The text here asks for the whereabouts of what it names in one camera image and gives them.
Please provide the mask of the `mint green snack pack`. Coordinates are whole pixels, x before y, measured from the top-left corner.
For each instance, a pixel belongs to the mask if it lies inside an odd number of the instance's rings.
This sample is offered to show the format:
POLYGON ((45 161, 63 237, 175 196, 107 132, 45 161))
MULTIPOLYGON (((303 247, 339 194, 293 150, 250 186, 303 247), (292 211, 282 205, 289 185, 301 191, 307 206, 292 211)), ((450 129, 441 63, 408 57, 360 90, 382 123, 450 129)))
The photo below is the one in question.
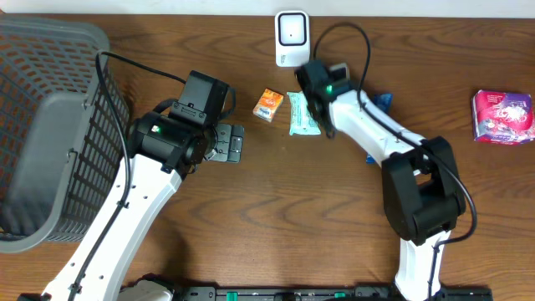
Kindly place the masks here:
POLYGON ((308 102, 302 92, 287 92, 291 104, 290 135, 320 135, 317 122, 308 112, 308 102))

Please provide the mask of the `orange small snack box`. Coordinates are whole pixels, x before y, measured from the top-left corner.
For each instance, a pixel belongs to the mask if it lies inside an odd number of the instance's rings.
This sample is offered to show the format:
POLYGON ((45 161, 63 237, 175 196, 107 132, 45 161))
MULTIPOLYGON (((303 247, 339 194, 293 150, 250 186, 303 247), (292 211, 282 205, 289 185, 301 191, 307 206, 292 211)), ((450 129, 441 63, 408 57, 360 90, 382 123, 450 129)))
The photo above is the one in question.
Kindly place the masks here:
POLYGON ((283 99, 284 96, 282 94, 271 89, 265 89, 252 112, 256 117, 272 122, 283 99))

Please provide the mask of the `blue Oreo cookie pack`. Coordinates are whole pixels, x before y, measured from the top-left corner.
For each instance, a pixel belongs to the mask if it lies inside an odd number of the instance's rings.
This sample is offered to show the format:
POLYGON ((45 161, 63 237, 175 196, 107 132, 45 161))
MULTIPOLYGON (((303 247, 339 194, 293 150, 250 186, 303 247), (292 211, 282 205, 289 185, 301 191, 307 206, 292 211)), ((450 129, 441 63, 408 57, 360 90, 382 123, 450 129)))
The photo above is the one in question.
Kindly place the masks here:
POLYGON ((383 111, 386 114, 389 114, 393 98, 394 98, 393 94, 375 94, 372 99, 372 102, 381 111, 383 111))

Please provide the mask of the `purple pink Carefree pack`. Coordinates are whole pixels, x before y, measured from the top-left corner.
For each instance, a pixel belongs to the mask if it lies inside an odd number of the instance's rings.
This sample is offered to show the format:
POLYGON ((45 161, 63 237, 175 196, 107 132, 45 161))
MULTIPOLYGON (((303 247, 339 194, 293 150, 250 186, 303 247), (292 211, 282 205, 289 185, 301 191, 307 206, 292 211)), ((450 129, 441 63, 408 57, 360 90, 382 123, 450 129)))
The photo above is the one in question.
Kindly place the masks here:
POLYGON ((534 141, 534 104, 530 94, 480 89, 471 99, 474 140, 499 145, 534 141))

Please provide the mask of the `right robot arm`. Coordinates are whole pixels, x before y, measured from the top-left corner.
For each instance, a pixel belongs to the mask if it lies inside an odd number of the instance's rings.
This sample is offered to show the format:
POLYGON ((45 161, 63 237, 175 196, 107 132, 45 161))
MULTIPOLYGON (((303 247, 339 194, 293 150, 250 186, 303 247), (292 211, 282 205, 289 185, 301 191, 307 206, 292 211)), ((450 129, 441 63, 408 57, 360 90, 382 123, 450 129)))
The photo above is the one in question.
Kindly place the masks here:
POLYGON ((308 110, 328 134, 340 131, 381 169, 387 220, 400 237, 395 286, 406 300, 430 300, 440 291, 443 243, 466 210, 450 144, 427 140, 392 120, 349 79, 320 61, 295 71, 308 110))

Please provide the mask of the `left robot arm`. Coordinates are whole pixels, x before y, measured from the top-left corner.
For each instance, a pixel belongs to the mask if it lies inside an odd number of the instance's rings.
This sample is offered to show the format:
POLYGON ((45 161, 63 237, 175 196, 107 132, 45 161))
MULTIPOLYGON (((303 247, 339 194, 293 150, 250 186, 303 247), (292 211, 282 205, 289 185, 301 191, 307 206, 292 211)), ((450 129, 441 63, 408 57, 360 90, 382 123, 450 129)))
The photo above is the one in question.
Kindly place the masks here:
POLYGON ((218 124, 236 100, 229 84, 189 73, 177 99, 159 103, 129 130, 125 160, 104 204, 73 256, 42 293, 21 300, 172 300, 172 285, 125 274, 156 216, 186 177, 217 156, 218 124))

